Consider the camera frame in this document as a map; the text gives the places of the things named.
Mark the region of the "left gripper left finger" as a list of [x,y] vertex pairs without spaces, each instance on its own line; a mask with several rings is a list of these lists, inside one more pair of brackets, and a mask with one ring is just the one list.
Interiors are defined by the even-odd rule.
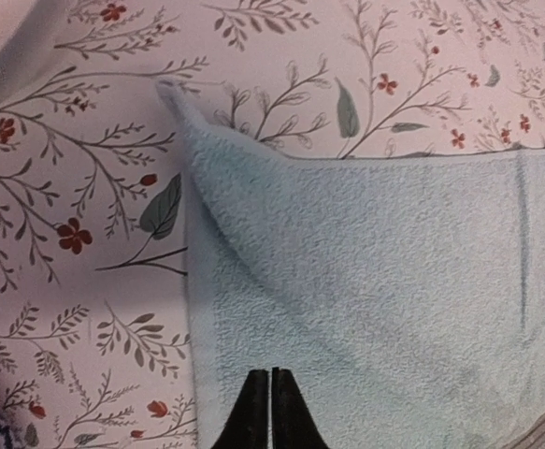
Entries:
[[266,449],[267,371],[251,370],[212,449]]

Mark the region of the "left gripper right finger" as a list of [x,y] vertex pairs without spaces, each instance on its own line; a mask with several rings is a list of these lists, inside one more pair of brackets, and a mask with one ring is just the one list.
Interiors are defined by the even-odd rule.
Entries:
[[289,369],[272,369],[271,426],[275,449],[328,449]]

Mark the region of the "light blue towel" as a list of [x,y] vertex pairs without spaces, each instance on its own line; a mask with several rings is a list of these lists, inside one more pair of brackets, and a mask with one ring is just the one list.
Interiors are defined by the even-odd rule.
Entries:
[[299,159],[158,95],[183,151],[198,444],[289,369],[329,448],[545,448],[545,149]]

